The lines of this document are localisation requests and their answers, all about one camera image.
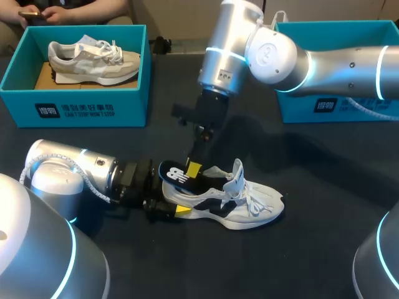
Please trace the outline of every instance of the dark tabletop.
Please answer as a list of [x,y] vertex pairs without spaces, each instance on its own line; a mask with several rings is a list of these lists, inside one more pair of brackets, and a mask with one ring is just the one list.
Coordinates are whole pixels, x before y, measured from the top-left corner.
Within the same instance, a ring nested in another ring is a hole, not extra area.
[[[184,163],[193,133],[170,112],[195,103],[202,58],[154,60],[145,128],[18,129],[1,102],[0,172],[17,179],[37,139]],[[7,63],[0,59],[0,76]],[[248,76],[208,160],[231,171],[240,158],[246,179],[283,193],[278,221],[247,231],[211,220],[150,223],[88,196],[77,226],[108,259],[110,299],[355,298],[356,249],[399,198],[398,132],[397,123],[285,125],[274,92]]]

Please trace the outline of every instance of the white shoelace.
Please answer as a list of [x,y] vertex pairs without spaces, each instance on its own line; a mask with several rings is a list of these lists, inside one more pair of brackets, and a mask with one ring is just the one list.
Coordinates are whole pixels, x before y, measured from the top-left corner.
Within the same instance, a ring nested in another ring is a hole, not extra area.
[[263,203],[259,198],[257,198],[252,191],[253,189],[253,186],[250,185],[246,179],[244,179],[244,188],[240,190],[237,195],[234,196],[234,194],[228,192],[227,194],[233,201],[241,199],[244,195],[248,209],[248,216],[258,216],[259,213],[263,210],[267,210],[271,213],[273,207],[268,206],[267,204]]
[[104,58],[107,57],[108,60],[112,63],[112,64],[117,64],[119,62],[122,62],[123,60],[123,55],[122,55],[122,48],[121,47],[117,47],[117,45],[115,44],[115,41],[112,41],[112,45],[110,45],[109,42],[106,42],[105,40],[98,40],[96,42],[97,46],[101,46],[100,51],[106,51],[98,56],[95,56],[94,58]]

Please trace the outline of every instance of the sneaker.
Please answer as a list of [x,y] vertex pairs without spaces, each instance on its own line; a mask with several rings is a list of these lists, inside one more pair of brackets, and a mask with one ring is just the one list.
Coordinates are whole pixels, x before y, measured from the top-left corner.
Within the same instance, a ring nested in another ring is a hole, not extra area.
[[210,218],[238,230],[273,221],[284,210],[279,192],[244,179],[239,159],[235,160],[232,173],[214,166],[193,179],[183,169],[183,165],[172,161],[161,163],[159,168],[166,201],[191,208],[189,214],[179,217]]
[[101,85],[122,83],[138,73],[140,55],[123,51],[104,40],[84,36],[72,45],[49,44],[49,62],[55,82],[73,84],[97,82]]

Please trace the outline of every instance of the hand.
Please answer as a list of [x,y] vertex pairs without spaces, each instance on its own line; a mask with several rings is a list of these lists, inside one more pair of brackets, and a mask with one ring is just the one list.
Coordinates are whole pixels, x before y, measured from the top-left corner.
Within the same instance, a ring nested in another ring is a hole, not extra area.
[[40,10],[35,5],[27,5],[24,7],[19,7],[17,10],[17,19],[18,19],[19,23],[21,24],[22,28],[24,28],[24,29],[26,29],[26,27],[27,27],[27,20],[18,14],[20,11],[21,12],[38,12],[38,13],[40,13]]
[[72,14],[69,9],[60,6],[51,6],[43,10],[43,16],[47,23],[51,25],[70,25],[72,24]]

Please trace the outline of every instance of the shoe box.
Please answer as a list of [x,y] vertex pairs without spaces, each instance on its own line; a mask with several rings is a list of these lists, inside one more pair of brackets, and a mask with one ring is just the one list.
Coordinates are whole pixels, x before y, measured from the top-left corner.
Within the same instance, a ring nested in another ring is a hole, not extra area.
[[[139,53],[138,75],[108,87],[56,84],[47,58],[49,43],[74,44],[85,34]],[[150,76],[146,26],[28,27],[0,84],[0,96],[20,128],[145,126]]]
[[[277,23],[276,30],[290,37],[299,47],[310,51],[399,45],[399,30],[392,21],[285,22]],[[292,98],[282,92],[277,92],[277,97],[284,123],[381,120],[357,110],[345,97],[311,95]],[[397,100],[354,100],[369,110],[399,116]]]

